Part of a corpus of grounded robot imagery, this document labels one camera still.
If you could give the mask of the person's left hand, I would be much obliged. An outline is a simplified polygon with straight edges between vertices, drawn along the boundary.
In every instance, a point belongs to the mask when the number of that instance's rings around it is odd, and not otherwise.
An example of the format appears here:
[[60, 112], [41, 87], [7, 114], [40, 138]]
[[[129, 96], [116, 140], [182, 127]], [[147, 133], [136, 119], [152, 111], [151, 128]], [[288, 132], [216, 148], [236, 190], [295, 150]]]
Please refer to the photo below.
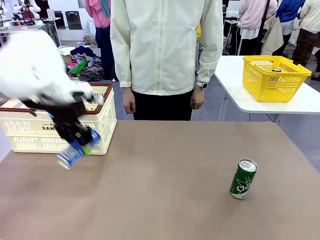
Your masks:
[[196, 86], [193, 90], [191, 100], [190, 100], [191, 108], [193, 110], [198, 110], [203, 106], [204, 102], [205, 102], [204, 90], [201, 87]]

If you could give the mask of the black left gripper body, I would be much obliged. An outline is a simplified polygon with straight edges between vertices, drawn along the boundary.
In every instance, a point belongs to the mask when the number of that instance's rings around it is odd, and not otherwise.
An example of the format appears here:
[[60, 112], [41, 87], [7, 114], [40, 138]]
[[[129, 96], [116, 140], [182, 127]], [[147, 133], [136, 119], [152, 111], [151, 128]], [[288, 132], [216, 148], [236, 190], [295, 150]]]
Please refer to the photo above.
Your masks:
[[74, 134], [80, 131], [80, 129], [88, 129], [79, 121], [79, 117], [87, 113], [82, 101], [65, 105], [49, 106], [47, 112], [53, 120], [55, 130], [60, 137], [66, 141], [73, 141]]

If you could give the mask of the person's right hand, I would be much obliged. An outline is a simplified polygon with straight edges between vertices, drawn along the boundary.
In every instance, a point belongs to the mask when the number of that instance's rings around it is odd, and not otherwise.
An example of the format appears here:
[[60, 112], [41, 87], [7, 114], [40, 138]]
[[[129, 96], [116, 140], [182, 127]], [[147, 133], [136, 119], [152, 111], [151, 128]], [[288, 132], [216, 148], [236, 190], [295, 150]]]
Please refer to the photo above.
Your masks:
[[136, 112], [135, 96], [130, 87], [123, 88], [123, 106], [127, 114]]

